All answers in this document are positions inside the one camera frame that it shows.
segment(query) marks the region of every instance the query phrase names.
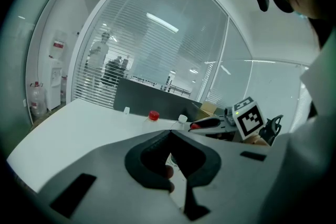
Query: white table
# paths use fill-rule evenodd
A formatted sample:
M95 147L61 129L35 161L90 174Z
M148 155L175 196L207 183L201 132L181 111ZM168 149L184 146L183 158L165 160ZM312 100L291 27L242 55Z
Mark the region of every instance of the white table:
M91 150L140 135L145 119L76 99L29 133L7 161L38 192L50 178ZM159 119L157 131L170 129L174 122Z

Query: red label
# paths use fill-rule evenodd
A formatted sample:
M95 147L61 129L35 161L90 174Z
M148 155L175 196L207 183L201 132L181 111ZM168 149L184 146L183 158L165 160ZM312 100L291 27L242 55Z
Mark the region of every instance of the red label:
M63 49L63 46L64 46L64 45L62 45L62 44L54 43L54 47Z

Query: person in white coat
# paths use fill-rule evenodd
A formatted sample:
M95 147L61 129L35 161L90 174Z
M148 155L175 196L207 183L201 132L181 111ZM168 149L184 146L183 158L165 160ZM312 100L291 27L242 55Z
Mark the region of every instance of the person in white coat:
M109 38L110 34L104 32L101 35L101 41L96 41L90 48L89 59L86 64L86 73L89 79L88 84L90 88L93 87L91 90L97 90L99 87L102 67L109 51L109 46L107 45Z

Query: red bottle cap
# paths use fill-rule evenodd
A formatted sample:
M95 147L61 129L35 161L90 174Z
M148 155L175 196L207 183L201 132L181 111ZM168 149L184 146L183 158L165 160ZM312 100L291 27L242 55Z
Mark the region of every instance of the red bottle cap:
M149 112L148 118L151 121L157 121L159 119L160 114L154 110Z
M190 129L191 129L191 130L194 130L194 129L201 129L201 127L200 127L197 123L193 123L193 124L190 126Z

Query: white bottle cap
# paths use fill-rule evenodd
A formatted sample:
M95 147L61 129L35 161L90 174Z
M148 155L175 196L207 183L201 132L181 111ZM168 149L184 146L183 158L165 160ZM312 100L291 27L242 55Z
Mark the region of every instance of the white bottle cap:
M180 115L180 116L178 117L178 120L179 120L179 122L181 122L181 123L186 123L186 122L187 122L187 119L188 119L188 117L185 116L185 115Z
M124 114L130 114L130 108L128 106L125 106Z

